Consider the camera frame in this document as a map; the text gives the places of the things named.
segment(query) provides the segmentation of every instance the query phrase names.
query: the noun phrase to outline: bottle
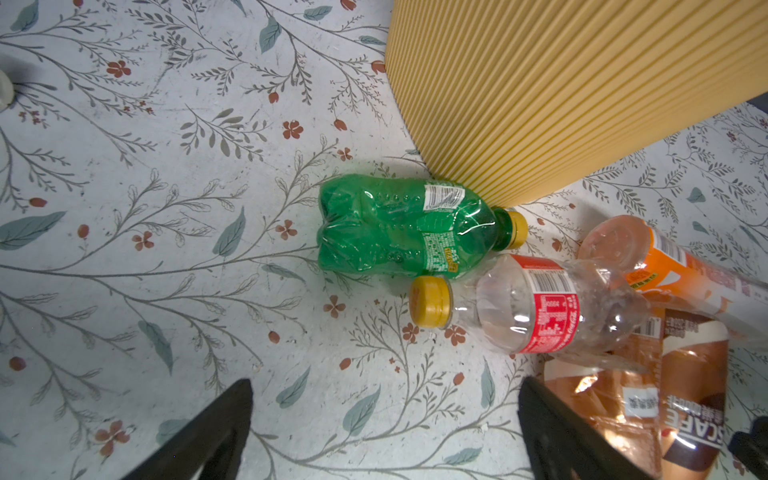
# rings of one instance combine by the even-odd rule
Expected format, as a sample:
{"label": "bottle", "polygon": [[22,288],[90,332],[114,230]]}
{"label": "bottle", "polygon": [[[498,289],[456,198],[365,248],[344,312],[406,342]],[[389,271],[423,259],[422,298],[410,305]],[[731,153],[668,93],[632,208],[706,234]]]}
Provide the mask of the bottle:
{"label": "bottle", "polygon": [[422,328],[460,326],[504,353],[599,353],[650,315],[621,272],[592,260],[502,253],[460,280],[420,276],[409,297]]}
{"label": "bottle", "polygon": [[714,316],[732,343],[768,346],[768,284],[717,266],[683,250],[642,219],[621,215],[584,239],[580,259],[615,263],[627,282],[655,303]]}
{"label": "bottle", "polygon": [[319,266],[341,273],[453,278],[528,236],[521,214],[448,182],[344,175],[322,185],[319,203]]}

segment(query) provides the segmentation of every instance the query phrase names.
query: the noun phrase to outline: floral patterned surface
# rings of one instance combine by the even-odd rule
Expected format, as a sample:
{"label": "floral patterned surface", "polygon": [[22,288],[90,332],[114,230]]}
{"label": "floral patterned surface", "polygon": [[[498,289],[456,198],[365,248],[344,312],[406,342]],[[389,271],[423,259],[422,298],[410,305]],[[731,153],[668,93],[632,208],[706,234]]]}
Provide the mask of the floral patterned surface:
{"label": "floral patterned surface", "polygon": [[[425,176],[386,80],[391,2],[0,5],[0,476],[119,478],[234,380],[242,478],[530,478],[535,356],[409,322],[406,282],[317,269],[316,187]],[[519,207],[572,257],[631,213],[768,272],[766,115],[731,109]],[[768,405],[736,350],[728,426]],[[723,453],[714,478],[748,477]]]}

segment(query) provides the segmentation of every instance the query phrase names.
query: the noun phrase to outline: bottle neck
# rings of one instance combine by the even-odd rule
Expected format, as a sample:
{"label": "bottle neck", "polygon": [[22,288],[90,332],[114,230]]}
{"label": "bottle neck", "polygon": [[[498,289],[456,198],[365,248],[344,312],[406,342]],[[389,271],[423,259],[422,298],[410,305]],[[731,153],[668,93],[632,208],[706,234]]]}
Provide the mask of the bottle neck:
{"label": "bottle neck", "polygon": [[512,239],[515,238],[515,225],[512,223],[512,219],[509,214],[503,208],[495,207],[493,214],[496,217],[496,226],[498,227],[496,233],[496,241],[491,247],[491,250],[499,252],[509,247]]}

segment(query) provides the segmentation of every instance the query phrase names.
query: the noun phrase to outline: bottle cap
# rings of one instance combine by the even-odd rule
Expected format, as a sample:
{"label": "bottle cap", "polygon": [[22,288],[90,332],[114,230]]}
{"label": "bottle cap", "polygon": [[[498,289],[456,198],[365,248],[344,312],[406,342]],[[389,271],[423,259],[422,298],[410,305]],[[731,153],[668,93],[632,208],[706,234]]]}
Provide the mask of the bottle cap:
{"label": "bottle cap", "polygon": [[413,280],[408,298],[413,322],[426,329],[442,328],[451,318],[451,290],[448,282],[437,276]]}
{"label": "bottle cap", "polygon": [[507,248],[514,250],[522,247],[528,239],[528,222],[520,212],[508,211],[507,214],[509,214],[509,220],[512,220],[512,239]]}

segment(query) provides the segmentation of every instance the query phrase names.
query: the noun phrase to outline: yellow corrugated container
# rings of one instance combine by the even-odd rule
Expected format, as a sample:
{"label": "yellow corrugated container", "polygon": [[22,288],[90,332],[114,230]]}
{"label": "yellow corrugated container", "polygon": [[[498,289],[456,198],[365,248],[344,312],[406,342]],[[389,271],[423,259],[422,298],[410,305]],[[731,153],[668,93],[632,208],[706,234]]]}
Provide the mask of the yellow corrugated container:
{"label": "yellow corrugated container", "polygon": [[386,66],[430,171],[514,206],[768,91],[768,0],[396,0]]}

